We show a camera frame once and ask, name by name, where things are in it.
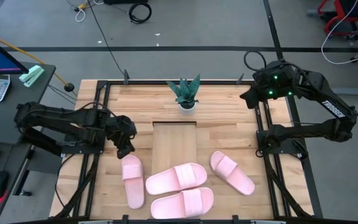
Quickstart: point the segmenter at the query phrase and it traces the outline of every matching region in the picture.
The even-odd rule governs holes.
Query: red chair
[[[326,22],[324,31],[329,34],[332,28],[350,12],[356,0],[334,0],[334,12],[324,12],[321,9],[327,3],[324,0],[318,8],[320,18]],[[339,24],[331,35],[346,36],[348,39],[358,40],[358,2],[349,16]]]

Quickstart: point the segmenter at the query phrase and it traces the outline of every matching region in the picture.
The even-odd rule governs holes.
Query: potted plant
[[[187,82],[187,79],[180,78],[180,87],[170,81],[167,81],[167,83],[177,96],[175,101],[179,104],[180,113],[182,115],[193,115],[198,103],[195,97],[200,87],[200,75],[197,75],[190,84]]]

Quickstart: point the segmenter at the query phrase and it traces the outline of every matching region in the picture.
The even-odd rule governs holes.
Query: slipper strap
[[[216,166],[215,172],[221,178],[227,179],[236,167],[237,163],[225,156]]]
[[[199,189],[182,191],[185,202],[186,217],[195,217],[203,214],[203,199]]]
[[[180,190],[197,186],[196,176],[191,164],[183,164],[174,167],[179,180]]]
[[[143,176],[142,164],[128,164],[122,167],[122,180]]]

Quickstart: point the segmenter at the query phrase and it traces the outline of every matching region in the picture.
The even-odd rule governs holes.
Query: succulent plant
[[[189,84],[187,79],[180,78],[179,86],[176,86],[173,82],[167,81],[171,90],[176,94],[177,99],[175,100],[184,109],[191,109],[194,107],[198,100],[195,100],[198,88],[200,87],[200,75],[191,81]]]

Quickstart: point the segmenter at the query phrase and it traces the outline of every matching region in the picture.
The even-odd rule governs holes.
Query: white cable
[[[93,0],[93,3],[98,4],[98,5],[104,4],[104,2],[98,3],[98,1],[99,1],[99,0]]]
[[[75,21],[77,21],[77,22],[82,22],[82,21],[85,19],[86,14],[85,14],[85,11],[84,11],[84,10],[82,10],[82,9],[78,9],[78,10],[79,10],[79,11],[77,12],[77,15],[75,16]],[[82,19],[78,20],[78,16],[81,14],[81,12],[84,14],[84,17],[82,17]]]
[[[343,21],[352,13],[352,11],[353,11],[353,9],[356,7],[357,3],[358,3],[358,0],[356,0],[356,2],[354,3],[352,9],[349,11],[349,13],[348,13],[341,21],[339,21],[339,22],[334,26],[333,29],[331,29],[330,33],[329,33],[329,34],[327,35],[327,37],[326,37],[326,40],[324,40],[324,43],[323,43],[323,45],[321,46],[321,53],[323,54],[324,58],[325,58],[329,63],[331,63],[331,64],[334,64],[334,65],[344,65],[344,64],[347,64],[347,63],[352,63],[352,62],[358,61],[358,58],[356,58],[356,59],[350,60],[350,61],[348,61],[348,62],[332,62],[332,61],[330,61],[330,60],[327,58],[327,56],[324,54],[324,45],[326,44],[327,40],[329,39],[329,37],[331,36],[331,34],[334,32],[335,28],[336,28],[341,22],[343,22]]]

